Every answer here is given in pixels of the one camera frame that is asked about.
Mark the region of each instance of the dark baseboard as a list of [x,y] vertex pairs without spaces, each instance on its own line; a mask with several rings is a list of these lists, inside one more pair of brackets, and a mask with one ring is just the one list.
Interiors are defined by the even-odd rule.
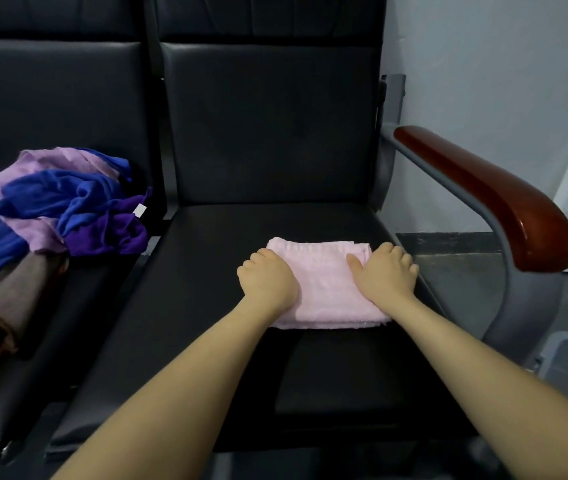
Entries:
[[492,232],[411,232],[397,238],[410,254],[470,254],[501,252]]

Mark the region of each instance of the armrest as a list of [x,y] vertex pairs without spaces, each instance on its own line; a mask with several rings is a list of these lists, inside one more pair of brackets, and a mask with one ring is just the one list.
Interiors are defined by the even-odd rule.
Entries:
[[482,340],[523,364],[559,309],[568,267],[568,219],[544,193],[506,170],[416,126],[388,125],[391,144],[486,220],[506,267],[501,307]]
[[489,209],[520,271],[552,273],[568,267],[568,219],[543,192],[426,128],[399,127],[393,136]]

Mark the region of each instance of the hand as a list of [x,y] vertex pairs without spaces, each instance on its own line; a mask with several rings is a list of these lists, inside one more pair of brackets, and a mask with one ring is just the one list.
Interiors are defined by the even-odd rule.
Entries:
[[400,246],[384,242],[365,266],[352,254],[346,256],[346,261],[361,294],[391,317],[399,306],[415,299],[419,266]]
[[299,283],[290,266],[275,251],[260,249],[237,268],[246,299],[281,315],[295,303]]

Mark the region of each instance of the chair backrest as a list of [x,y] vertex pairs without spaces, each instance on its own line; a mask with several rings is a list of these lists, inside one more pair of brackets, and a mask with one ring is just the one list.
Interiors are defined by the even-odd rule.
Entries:
[[128,159],[163,195],[131,3],[0,0],[0,169],[23,149],[88,147]]
[[368,198],[385,0],[155,0],[182,205]]

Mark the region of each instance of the forearm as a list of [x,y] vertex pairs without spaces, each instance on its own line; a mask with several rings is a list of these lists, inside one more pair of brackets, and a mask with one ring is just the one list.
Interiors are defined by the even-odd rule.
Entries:
[[564,396],[416,299],[394,318],[516,477],[568,478]]
[[123,404],[55,476],[195,479],[275,317],[243,299]]

